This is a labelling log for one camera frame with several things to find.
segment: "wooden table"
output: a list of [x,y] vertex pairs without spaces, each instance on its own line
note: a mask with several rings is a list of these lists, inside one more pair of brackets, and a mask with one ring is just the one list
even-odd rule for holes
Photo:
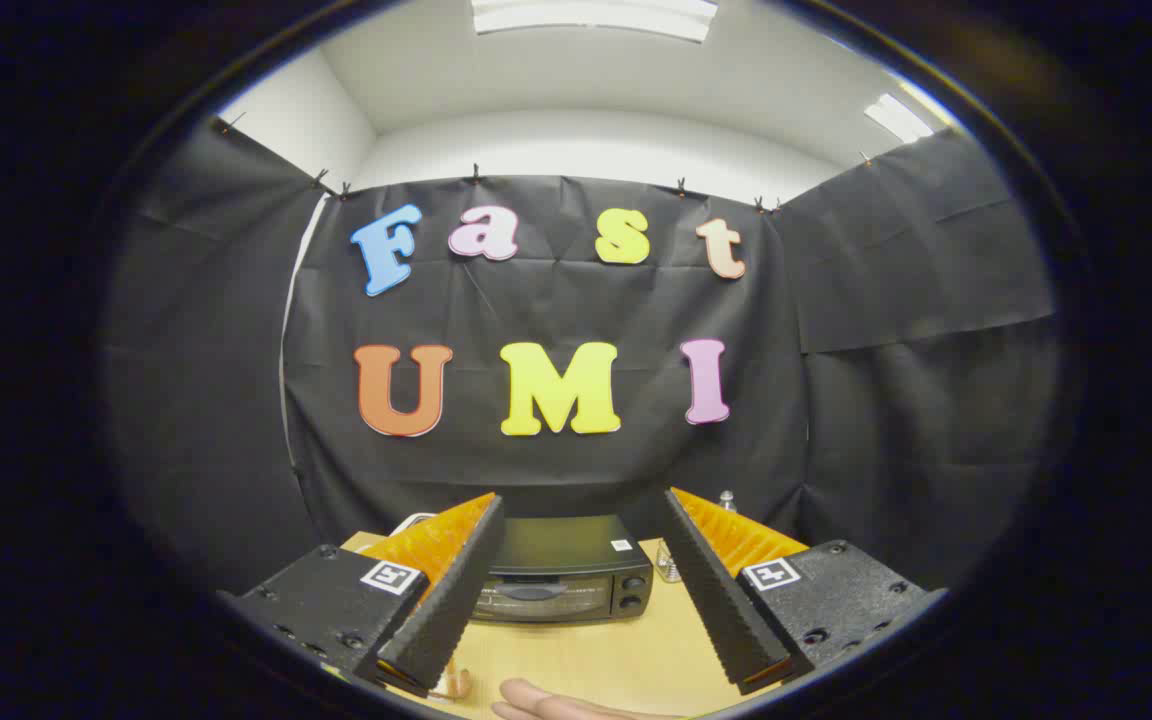
[[[361,551],[384,536],[356,533],[344,550]],[[655,559],[658,539],[641,541]],[[479,720],[499,720],[492,703],[500,700],[500,682],[526,679],[553,694],[566,694],[599,705],[694,717],[749,700],[727,683],[691,597],[682,583],[657,574],[652,598],[639,617],[589,626],[502,626],[470,621],[453,653],[458,669],[470,670],[472,692],[457,702],[419,702]],[[772,684],[758,694],[768,692]]]

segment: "fluorescent light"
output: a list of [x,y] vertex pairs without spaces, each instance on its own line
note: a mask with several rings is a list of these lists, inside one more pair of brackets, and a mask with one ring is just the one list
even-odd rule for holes
[[941,120],[942,123],[946,123],[947,126],[958,124],[957,120],[954,119],[954,115],[945,108],[945,105],[933,100],[932,96],[927,94],[927,92],[923,92],[923,88],[918,88],[909,81],[901,81],[900,88],[901,90],[908,92],[915,100],[918,100],[919,105],[927,108],[929,113],[935,115],[935,119]]
[[915,142],[919,137],[932,135],[932,128],[929,128],[927,123],[886,92],[878,97],[878,103],[865,108],[865,115],[886,128],[887,132],[900,137],[901,142]]
[[470,0],[476,33],[530,26],[614,26],[704,41],[708,0]]

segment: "oven door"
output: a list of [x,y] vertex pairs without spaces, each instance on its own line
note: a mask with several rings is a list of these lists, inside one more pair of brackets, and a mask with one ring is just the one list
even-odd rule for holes
[[608,575],[493,575],[483,585],[475,620],[500,623],[563,623],[606,619],[612,613]]

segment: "letter f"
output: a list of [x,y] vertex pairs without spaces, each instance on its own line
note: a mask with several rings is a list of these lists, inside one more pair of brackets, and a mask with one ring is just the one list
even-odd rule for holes
[[[349,242],[362,251],[362,263],[367,265],[367,297],[378,296],[411,276],[411,265],[399,264],[394,252],[411,258],[416,242],[412,241],[411,228],[407,226],[419,221],[420,209],[407,204],[373,223],[364,225],[349,237]],[[394,228],[394,234],[389,234],[389,228]]]

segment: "human hand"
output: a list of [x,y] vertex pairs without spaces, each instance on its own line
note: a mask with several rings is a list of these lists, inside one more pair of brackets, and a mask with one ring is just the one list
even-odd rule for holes
[[679,720],[677,715],[650,715],[576,700],[543,691],[524,679],[500,683],[500,697],[503,702],[493,702],[492,711],[503,720]]

